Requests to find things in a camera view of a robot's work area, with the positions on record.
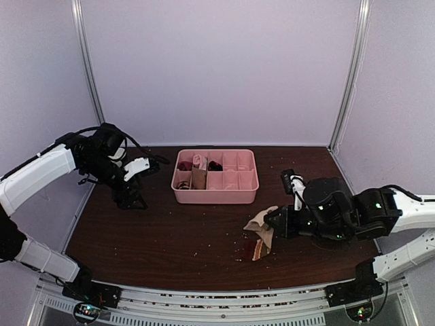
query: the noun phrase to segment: beige cloth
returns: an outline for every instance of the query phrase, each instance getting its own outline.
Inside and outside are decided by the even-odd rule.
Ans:
[[[268,255],[272,249],[273,228],[265,224],[264,216],[278,209],[278,206],[271,206],[268,209],[259,212],[247,225],[243,228],[247,231],[254,231],[260,239],[257,240],[257,245],[252,257],[252,260],[259,260]]]

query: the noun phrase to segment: pink plastic tray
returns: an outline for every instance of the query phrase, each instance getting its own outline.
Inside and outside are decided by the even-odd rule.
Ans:
[[[192,162],[196,154],[208,162],[222,165],[223,171],[208,171],[205,190],[177,189],[182,181],[191,186],[191,171],[178,170],[183,161]],[[251,204],[258,190],[254,153],[248,149],[185,149],[178,153],[172,178],[172,189],[181,204]]]

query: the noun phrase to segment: wooden tabletop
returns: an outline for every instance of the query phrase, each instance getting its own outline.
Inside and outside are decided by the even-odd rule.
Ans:
[[[172,164],[143,179],[146,211],[121,211],[111,190],[95,187],[67,254],[110,283],[173,290],[232,291],[312,285],[355,276],[355,265],[377,255],[373,241],[336,244],[309,237],[276,238],[260,261],[243,259],[243,226],[272,205],[292,203],[280,172],[293,168],[305,180],[341,177],[323,147],[252,147],[260,180],[249,205],[178,204],[171,189],[181,147],[155,147]],[[139,156],[132,150],[131,157]]]

